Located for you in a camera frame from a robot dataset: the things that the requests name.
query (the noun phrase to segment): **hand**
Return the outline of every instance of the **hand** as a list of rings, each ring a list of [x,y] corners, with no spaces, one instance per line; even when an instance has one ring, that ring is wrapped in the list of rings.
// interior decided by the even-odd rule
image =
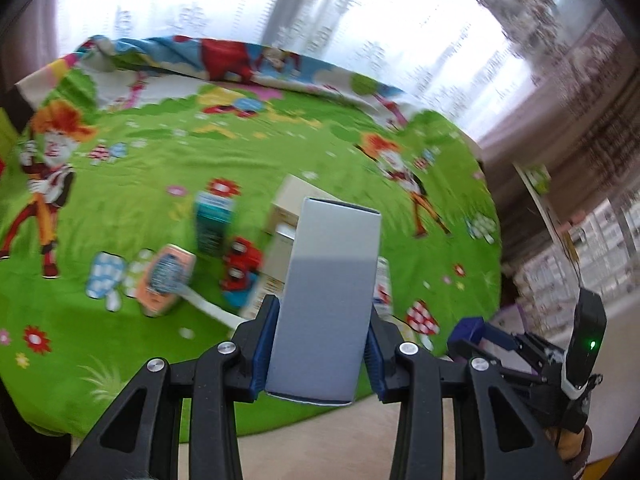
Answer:
[[[23,166],[30,166],[33,164],[33,155],[36,153],[36,141],[29,140],[25,143],[22,151],[20,152],[20,164]]]
[[[32,193],[47,194],[50,189],[50,185],[46,180],[30,180],[27,186]]]

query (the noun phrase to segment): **orange hair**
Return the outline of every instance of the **orange hair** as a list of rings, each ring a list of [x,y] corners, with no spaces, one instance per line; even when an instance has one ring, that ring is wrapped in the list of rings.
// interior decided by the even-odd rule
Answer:
[[[90,140],[97,129],[82,124],[80,111],[64,99],[55,99],[40,108],[31,118],[31,129],[35,134],[62,132],[78,142]]]
[[[378,158],[380,152],[391,150],[400,153],[402,149],[392,140],[385,139],[379,134],[362,134],[362,143],[358,146],[367,156],[374,160]]]

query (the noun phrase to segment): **teal box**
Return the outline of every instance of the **teal box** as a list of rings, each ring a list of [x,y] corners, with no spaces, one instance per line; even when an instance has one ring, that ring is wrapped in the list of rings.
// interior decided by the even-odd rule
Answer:
[[[222,256],[226,230],[231,224],[234,200],[202,191],[195,202],[198,250],[210,256]]]

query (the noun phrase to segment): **bed sheet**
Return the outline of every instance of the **bed sheet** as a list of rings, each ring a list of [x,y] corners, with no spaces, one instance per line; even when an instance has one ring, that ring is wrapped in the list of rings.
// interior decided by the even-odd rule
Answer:
[[[436,354],[497,307],[484,177],[462,133],[399,89],[258,45],[96,37],[0,106],[0,375],[44,431],[83,436],[149,358],[228,337],[190,304],[150,319],[131,297],[155,251],[195,251],[194,197],[215,182],[236,200],[232,234],[260,248],[287,174],[379,210],[395,322]],[[191,285],[228,308],[221,272],[199,257]],[[323,410],[261,397],[237,406],[238,433]]]

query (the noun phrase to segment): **floral curtain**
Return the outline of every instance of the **floral curtain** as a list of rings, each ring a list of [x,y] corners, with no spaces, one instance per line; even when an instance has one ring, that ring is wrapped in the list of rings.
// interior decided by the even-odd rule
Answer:
[[[599,0],[59,0],[60,54],[87,36],[277,46],[398,86],[478,140],[602,12]]]

